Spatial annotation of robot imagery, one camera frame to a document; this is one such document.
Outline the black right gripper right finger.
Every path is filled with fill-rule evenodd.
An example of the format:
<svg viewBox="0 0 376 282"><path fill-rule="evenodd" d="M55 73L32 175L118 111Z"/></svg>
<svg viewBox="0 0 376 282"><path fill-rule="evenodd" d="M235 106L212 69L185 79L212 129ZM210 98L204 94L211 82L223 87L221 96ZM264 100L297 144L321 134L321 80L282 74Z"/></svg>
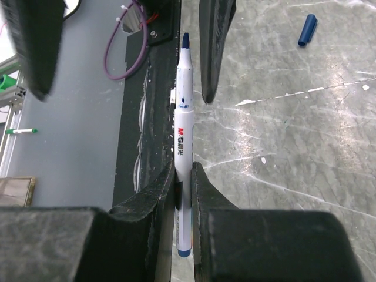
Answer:
<svg viewBox="0 0 376 282"><path fill-rule="evenodd" d="M196 281L363 281L347 233L318 210L240 209L192 168Z"/></svg>

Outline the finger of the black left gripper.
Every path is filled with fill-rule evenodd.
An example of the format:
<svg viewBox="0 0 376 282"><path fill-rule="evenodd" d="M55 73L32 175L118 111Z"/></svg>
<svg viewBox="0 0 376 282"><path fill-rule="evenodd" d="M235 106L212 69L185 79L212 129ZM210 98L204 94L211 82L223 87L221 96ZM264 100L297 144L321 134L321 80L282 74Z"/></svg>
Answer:
<svg viewBox="0 0 376 282"><path fill-rule="evenodd" d="M64 1L1 1L21 70L38 100L49 95L61 44Z"/></svg>
<svg viewBox="0 0 376 282"><path fill-rule="evenodd" d="M200 77L205 103L214 101L226 36L235 13L235 0L199 1Z"/></svg>

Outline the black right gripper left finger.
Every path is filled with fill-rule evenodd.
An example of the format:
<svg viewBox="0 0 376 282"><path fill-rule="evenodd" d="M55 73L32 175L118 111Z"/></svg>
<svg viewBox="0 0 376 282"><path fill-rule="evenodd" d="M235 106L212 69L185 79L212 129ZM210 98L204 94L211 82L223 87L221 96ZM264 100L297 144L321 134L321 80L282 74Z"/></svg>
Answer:
<svg viewBox="0 0 376 282"><path fill-rule="evenodd" d="M109 211L1 209L2 281L169 281L174 164Z"/></svg>

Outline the blue marker cap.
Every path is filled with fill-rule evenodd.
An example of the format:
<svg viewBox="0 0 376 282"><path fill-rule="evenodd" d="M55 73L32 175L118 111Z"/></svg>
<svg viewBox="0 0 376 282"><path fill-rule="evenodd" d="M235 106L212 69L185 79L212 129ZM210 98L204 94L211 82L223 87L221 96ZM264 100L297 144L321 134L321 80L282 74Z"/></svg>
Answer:
<svg viewBox="0 0 376 282"><path fill-rule="evenodd" d="M308 14L301 31L300 37L298 39L298 46L305 47L306 44L311 42L314 35L316 26L318 24L318 19L314 14Z"/></svg>

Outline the white blue whiteboard marker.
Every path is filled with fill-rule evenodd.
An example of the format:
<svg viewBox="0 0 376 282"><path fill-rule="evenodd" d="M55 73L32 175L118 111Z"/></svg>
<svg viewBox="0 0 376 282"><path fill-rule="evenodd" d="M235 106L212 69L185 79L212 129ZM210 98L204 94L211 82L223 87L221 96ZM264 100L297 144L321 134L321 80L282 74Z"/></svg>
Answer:
<svg viewBox="0 0 376 282"><path fill-rule="evenodd" d="M176 108L174 110L174 166L176 172L176 247L180 257L188 257L192 248L193 167L193 64L190 39L183 35L176 72Z"/></svg>

